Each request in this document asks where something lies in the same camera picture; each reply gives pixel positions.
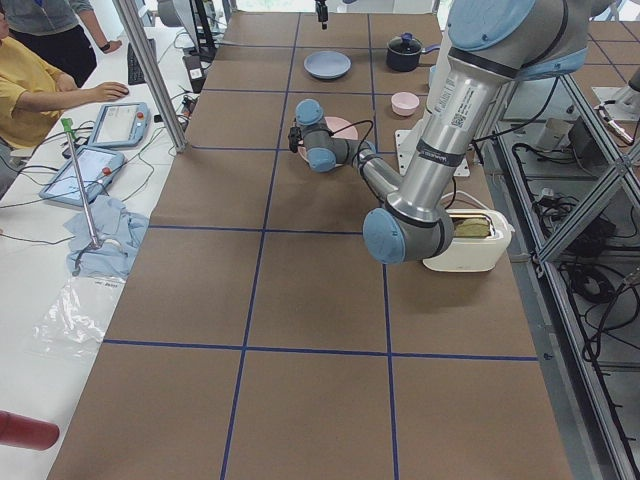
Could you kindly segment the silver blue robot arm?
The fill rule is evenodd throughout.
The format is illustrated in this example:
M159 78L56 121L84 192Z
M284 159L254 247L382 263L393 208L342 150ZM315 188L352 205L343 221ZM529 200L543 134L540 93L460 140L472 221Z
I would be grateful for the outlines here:
M587 56L590 18L606 1L455 1L447 19L449 74L440 89L405 174L366 143L335 138L313 99L301 101L289 148L303 147L309 167L356 169L381 207L369 212L363 237L383 264L444 253L454 226L440 199L499 88L511 81L557 77L578 70Z

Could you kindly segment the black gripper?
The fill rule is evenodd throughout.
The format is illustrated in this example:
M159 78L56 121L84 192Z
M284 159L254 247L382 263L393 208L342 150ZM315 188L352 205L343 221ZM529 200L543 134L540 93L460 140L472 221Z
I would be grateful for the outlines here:
M288 133L289 150L297 153L302 145L302 132L298 126L291 126Z

